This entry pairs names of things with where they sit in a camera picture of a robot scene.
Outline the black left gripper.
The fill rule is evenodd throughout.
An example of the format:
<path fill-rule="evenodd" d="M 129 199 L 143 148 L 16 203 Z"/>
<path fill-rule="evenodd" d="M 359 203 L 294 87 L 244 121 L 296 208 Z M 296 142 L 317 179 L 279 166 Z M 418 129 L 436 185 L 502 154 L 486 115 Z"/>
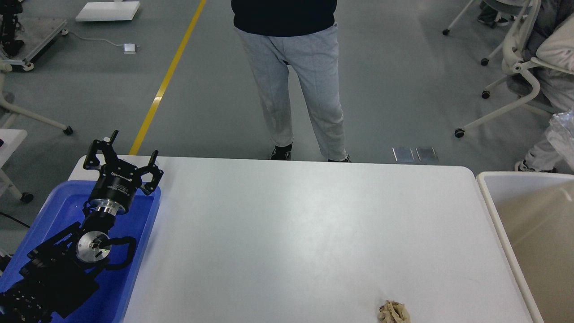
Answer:
<path fill-rule="evenodd" d="M 158 150 L 152 152 L 148 164 L 141 168 L 130 163 L 119 163 L 117 153 L 113 149 L 113 142 L 118 133 L 119 130 L 114 130 L 107 141 L 92 141 L 83 168 L 99 171 L 99 178 L 88 198 L 90 206 L 98 207 L 111 201 L 117 205 L 117 214 L 121 215 L 129 211 L 138 188 L 146 196 L 155 192 L 164 171 L 156 165 Z M 103 155 L 105 164 L 97 158 L 98 153 Z M 144 183 L 142 176 L 147 174 L 151 174 L 152 179 Z"/>

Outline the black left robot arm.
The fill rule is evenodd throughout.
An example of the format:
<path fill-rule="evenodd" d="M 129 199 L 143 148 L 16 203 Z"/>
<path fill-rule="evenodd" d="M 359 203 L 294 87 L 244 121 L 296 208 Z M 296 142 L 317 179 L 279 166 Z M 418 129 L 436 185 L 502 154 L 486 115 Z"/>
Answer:
<path fill-rule="evenodd" d="M 117 322 L 135 284 L 159 206 L 164 174 L 153 151 L 145 166 L 121 159 L 107 140 L 94 140 L 85 170 L 46 200 L 1 278 L 3 323 L 76 320 Z"/>

